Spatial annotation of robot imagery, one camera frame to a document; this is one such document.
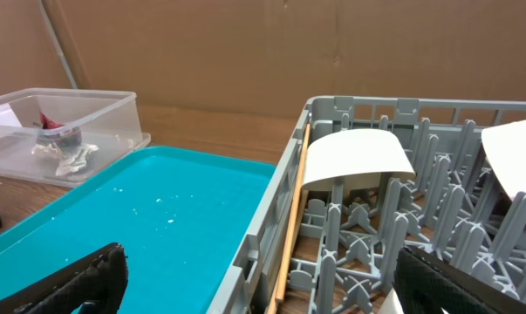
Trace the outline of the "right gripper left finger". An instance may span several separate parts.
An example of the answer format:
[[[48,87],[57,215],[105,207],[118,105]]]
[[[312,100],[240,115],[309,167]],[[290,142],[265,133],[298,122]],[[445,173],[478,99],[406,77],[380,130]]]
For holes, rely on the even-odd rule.
[[[0,313],[115,313],[127,285],[126,253],[112,242],[0,300]]]

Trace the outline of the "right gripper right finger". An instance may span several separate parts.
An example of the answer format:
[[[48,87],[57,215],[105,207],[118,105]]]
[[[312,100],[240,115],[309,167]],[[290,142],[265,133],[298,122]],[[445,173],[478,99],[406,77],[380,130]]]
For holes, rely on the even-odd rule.
[[[405,314],[526,314],[526,304],[415,247],[399,251],[393,288]]]

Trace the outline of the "white tissue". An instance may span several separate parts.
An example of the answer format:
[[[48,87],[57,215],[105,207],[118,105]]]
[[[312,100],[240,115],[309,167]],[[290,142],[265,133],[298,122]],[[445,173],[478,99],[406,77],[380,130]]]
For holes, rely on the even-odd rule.
[[[61,145],[54,141],[37,142],[31,149],[31,153],[39,160],[52,160],[57,164],[55,166],[56,177],[67,177],[89,170],[93,156],[98,151],[99,147],[93,144]]]

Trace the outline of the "white bowl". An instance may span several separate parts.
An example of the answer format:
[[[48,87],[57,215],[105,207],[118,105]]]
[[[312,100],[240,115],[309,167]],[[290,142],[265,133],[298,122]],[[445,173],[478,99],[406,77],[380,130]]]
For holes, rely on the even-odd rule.
[[[382,174],[393,174],[403,181],[415,176],[398,138],[380,129],[345,130],[309,145],[303,188],[330,191],[338,178],[346,189],[376,188]]]

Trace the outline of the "wooden chopstick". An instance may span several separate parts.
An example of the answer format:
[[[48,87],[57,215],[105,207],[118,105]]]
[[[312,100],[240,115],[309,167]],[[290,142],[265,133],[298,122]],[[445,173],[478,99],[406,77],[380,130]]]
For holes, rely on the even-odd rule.
[[[280,264],[280,270],[277,277],[276,291],[274,296],[274,302],[276,304],[281,303],[284,299],[285,288],[288,277],[288,269],[290,264],[291,251],[293,248],[294,230],[297,220],[297,212],[299,209],[299,202],[301,199],[301,188],[304,180],[304,168],[306,162],[307,149],[309,146],[309,139],[311,134],[311,125],[307,124],[304,131],[304,138],[299,156],[299,163],[297,168],[297,178],[294,187],[294,194],[292,197],[292,203],[290,206],[290,217],[288,220],[286,235],[284,238],[283,255]]]
[[[308,191],[304,190],[302,192],[301,201],[300,201],[299,208],[298,208],[298,211],[297,211],[297,220],[295,222],[294,235],[293,235],[293,240],[292,240],[292,247],[291,247],[291,250],[290,250],[291,254],[293,254],[294,248],[296,246],[296,240],[297,240],[300,224],[301,224],[301,221],[303,219],[304,209],[305,209],[305,206],[306,206],[306,203],[307,203],[307,197],[308,197]],[[277,294],[277,283],[275,283],[275,286],[273,288],[273,291],[272,291],[272,294],[271,294],[270,303],[269,303],[269,306],[267,307],[267,310],[265,311],[265,314],[276,314],[277,313],[277,308],[278,308],[279,302],[276,301],[276,294]]]

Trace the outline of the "red snack wrapper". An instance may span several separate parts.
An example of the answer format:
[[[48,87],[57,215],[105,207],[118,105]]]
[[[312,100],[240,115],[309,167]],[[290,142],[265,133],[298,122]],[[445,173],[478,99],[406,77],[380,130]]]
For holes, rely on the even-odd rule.
[[[43,113],[40,113],[39,128],[43,130],[58,130],[62,128],[64,124],[55,122],[54,120],[47,118]],[[45,134],[40,132],[37,138],[37,143],[40,145],[53,145],[57,148],[71,148],[78,147],[82,144],[82,135],[78,127],[74,127],[70,130],[59,131],[57,133]]]

